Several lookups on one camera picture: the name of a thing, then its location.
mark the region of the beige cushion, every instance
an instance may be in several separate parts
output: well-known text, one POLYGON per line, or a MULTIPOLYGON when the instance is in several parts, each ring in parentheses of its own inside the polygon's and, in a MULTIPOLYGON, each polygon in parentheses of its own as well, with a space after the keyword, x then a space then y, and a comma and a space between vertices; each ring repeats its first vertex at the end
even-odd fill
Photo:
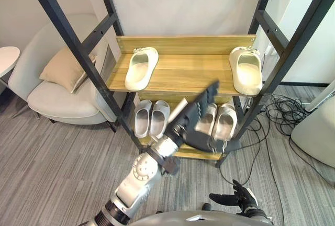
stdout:
MULTIPOLYGON (((90 54, 95 62, 96 56, 90 54)), ((68 47, 64 47, 49 61, 40 75, 41 80, 57 83, 73 93, 86 79, 84 69, 68 47)))

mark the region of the white slipper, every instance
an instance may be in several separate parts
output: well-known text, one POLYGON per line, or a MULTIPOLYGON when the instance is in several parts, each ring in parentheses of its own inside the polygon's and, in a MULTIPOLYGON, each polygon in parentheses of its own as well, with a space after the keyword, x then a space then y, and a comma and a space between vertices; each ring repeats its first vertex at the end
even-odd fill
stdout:
POLYGON ((170 106, 168 103, 163 100, 156 101, 151 114, 150 137, 157 139, 163 137, 169 115, 170 106))
POLYGON ((134 133, 137 138, 144 138, 148 135, 151 106, 151 101, 146 99, 142 100, 135 108, 134 133))
POLYGON ((215 115, 217 111, 217 106, 215 103, 209 104, 205 115, 198 121, 194 130, 199 131, 201 133, 211 135, 211 132, 214 127, 215 115))
POLYGON ((212 136, 215 140, 229 141, 237 123, 235 108, 231 104, 222 104, 219 107, 218 114, 213 129, 212 136))
POLYGON ((261 60, 256 49, 236 47, 229 55, 234 88, 246 95, 257 95, 262 89, 261 60))
POLYGON ((125 87, 139 91, 147 87, 151 74, 158 62, 158 52, 153 47, 134 49, 126 75, 125 87))

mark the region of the gray slipper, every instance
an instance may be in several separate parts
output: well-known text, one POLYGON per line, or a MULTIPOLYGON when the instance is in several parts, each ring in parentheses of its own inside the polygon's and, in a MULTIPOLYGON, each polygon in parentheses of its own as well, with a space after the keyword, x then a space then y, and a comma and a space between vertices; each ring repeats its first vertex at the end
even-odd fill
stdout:
POLYGON ((150 136, 161 138, 168 123, 170 106, 163 100, 156 101, 152 109, 150 136))
POLYGON ((142 100, 135 108, 134 133, 137 138, 144 138, 148 135, 151 106, 151 101, 146 99, 142 100))

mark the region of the wooden shelf board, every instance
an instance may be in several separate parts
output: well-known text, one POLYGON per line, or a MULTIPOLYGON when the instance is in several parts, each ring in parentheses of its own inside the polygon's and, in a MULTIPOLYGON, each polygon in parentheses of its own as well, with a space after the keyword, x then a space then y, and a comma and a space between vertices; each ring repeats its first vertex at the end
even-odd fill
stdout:
POLYGON ((235 47, 249 47, 256 35, 216 36, 117 36, 121 53, 134 48, 155 47, 159 54, 226 54, 235 47))
POLYGON ((179 149, 177 152, 174 153, 174 156, 203 160, 218 160, 220 159, 221 154, 206 153, 199 150, 192 151, 186 149, 179 149))
MULTIPOLYGON (((107 80, 111 91, 128 92, 125 78, 131 53, 122 54, 107 80)), ((149 85, 141 94, 197 95, 219 80, 218 97, 242 96, 233 86, 229 55, 160 54, 149 85)))
MULTIPOLYGON (((150 138, 149 137, 139 138, 139 141, 141 142, 142 145, 147 145, 150 142, 150 138)), ((218 160, 221 156, 220 153, 213 154, 203 152, 186 144, 181 145, 179 150, 174 155, 178 157, 195 158, 203 160, 218 160)))

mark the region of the gray carpet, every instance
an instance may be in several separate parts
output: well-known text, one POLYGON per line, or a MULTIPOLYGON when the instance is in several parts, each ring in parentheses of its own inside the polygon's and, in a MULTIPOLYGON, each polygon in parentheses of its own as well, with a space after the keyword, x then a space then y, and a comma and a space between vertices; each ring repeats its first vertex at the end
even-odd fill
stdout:
MULTIPOLYGON (((310 102, 321 91, 280 86, 276 93, 310 102)), ((138 154, 136 147, 122 128, 114 134, 104 124, 52 124, 44 117, 35 119, 31 111, 12 119, 22 105, 17 97, 10 98, 0 113, 0 225, 77 225, 90 219, 128 174, 138 154)), ((266 128, 268 120, 260 120, 266 128)), ((256 142, 256 136, 247 132, 241 142, 256 142)), ((273 124, 269 146, 286 225, 335 225, 334 189, 292 152, 273 124)), ((224 175, 244 181, 257 147, 232 153, 222 166, 224 175)), ((334 169, 309 161, 334 181, 334 169)), ((164 177, 154 187, 136 218, 157 210, 200 209, 209 202, 209 193, 232 194, 232 186, 214 163, 182 159, 179 174, 164 177)), ((264 143, 246 187, 275 224, 283 225, 264 143)), ((216 210, 239 211, 211 203, 216 210)))

